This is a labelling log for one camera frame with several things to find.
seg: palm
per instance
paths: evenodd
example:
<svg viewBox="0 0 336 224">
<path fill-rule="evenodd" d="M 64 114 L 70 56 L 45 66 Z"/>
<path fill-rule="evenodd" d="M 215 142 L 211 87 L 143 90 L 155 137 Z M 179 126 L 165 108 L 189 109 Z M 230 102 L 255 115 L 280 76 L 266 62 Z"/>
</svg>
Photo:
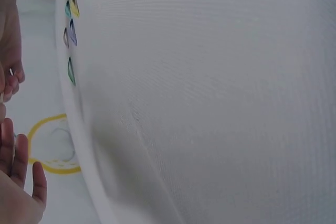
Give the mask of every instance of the palm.
<svg viewBox="0 0 336 224">
<path fill-rule="evenodd" d="M 5 101 L 18 91 L 25 80 L 21 58 L 21 33 L 17 6 L 5 8 L 0 13 L 0 85 L 5 87 Z"/>
</svg>

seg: yellow outline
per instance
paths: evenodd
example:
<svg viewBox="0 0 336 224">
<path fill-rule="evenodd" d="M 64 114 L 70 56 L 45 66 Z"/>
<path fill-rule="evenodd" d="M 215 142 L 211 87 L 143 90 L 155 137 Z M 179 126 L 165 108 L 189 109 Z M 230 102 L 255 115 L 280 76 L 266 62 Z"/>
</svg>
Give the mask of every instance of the yellow outline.
<svg viewBox="0 0 336 224">
<path fill-rule="evenodd" d="M 66 119 L 67 115 L 66 114 L 59 114 L 59 115 L 55 115 L 55 116 L 51 116 L 49 118 L 45 118 L 42 119 L 41 121 L 39 121 L 38 123 L 36 123 L 30 130 L 30 132 L 27 135 L 28 138 L 28 154 L 29 154 L 29 160 L 28 162 L 30 164 L 33 164 L 34 162 L 40 162 L 42 164 L 42 167 L 44 168 L 44 170 L 50 172 L 50 173 L 55 173 L 55 174 L 61 174 L 61 175 L 65 175 L 65 174 L 71 174 L 71 173 L 78 173 L 81 171 L 80 167 L 75 167 L 75 168 L 71 168 L 71 169 L 56 169 L 56 168 L 52 168 L 46 164 L 44 164 L 43 162 L 39 161 L 36 158 L 31 158 L 30 154 L 32 152 L 31 149 L 31 140 L 33 139 L 34 134 L 36 133 L 36 131 L 44 124 L 54 121 L 54 120 L 58 120 L 58 119 Z"/>
</svg>

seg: hand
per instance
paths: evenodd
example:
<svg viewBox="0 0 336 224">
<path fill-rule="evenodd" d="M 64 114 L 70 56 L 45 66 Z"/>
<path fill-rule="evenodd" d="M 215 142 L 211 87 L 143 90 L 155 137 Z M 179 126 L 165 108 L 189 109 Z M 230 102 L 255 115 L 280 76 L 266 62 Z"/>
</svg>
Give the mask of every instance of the hand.
<svg viewBox="0 0 336 224">
<path fill-rule="evenodd" d="M 33 165 L 33 194 L 24 191 L 28 164 L 28 139 L 18 135 L 6 118 L 0 137 L 0 223 L 38 224 L 47 202 L 47 181 L 41 163 Z"/>
<path fill-rule="evenodd" d="M 24 80 L 19 14 L 16 3 L 12 3 L 2 10 L 0 7 L 0 92 L 4 92 L 4 102 L 11 99 Z"/>
</svg>

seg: colorful embroidery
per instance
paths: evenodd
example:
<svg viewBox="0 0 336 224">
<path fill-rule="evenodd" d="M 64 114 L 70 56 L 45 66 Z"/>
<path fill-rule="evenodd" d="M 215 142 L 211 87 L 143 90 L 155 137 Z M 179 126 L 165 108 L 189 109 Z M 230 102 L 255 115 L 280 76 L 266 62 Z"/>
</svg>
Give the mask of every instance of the colorful embroidery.
<svg viewBox="0 0 336 224">
<path fill-rule="evenodd" d="M 68 18 L 71 18 L 71 10 L 70 10 L 70 2 L 67 1 L 66 5 L 65 5 L 65 13 L 68 16 Z"/>
<path fill-rule="evenodd" d="M 70 9 L 71 9 L 71 13 L 73 14 L 73 16 L 78 18 L 79 17 L 79 9 L 78 9 L 77 0 L 71 0 Z"/>
<path fill-rule="evenodd" d="M 63 41 L 67 48 L 69 48 L 69 37 L 67 28 L 64 28 Z"/>
<path fill-rule="evenodd" d="M 71 57 L 69 57 L 69 61 L 68 61 L 68 76 L 69 76 L 69 78 L 70 78 L 72 84 L 76 86 L 75 75 L 74 75 L 74 69 L 72 68 Z"/>
<path fill-rule="evenodd" d="M 69 31 L 69 36 L 72 42 L 77 46 L 77 37 L 76 37 L 76 31 L 75 31 L 75 25 L 73 19 L 70 20 L 70 31 Z"/>
</svg>

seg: white surface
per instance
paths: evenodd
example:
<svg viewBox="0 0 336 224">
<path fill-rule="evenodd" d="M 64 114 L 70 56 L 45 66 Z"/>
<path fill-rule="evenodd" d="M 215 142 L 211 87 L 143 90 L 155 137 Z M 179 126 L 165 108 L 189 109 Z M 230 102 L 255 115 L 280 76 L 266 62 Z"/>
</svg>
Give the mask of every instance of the white surface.
<svg viewBox="0 0 336 224">
<path fill-rule="evenodd" d="M 78 0 L 60 73 L 102 223 L 335 223 L 334 1 Z"/>
<path fill-rule="evenodd" d="M 26 81 L 6 106 L 7 116 L 14 122 L 15 133 L 28 134 L 37 122 L 64 113 L 65 109 L 55 47 L 55 0 L 19 0 L 18 9 Z M 48 135 L 50 124 L 46 125 L 32 139 L 30 157 L 42 163 L 55 157 L 68 157 L 73 151 L 71 139 L 62 132 Z M 28 193 L 32 193 L 33 188 L 31 171 L 32 166 L 29 165 L 25 186 Z M 100 223 L 81 172 L 68 175 L 45 173 L 48 201 L 41 224 Z"/>
</svg>

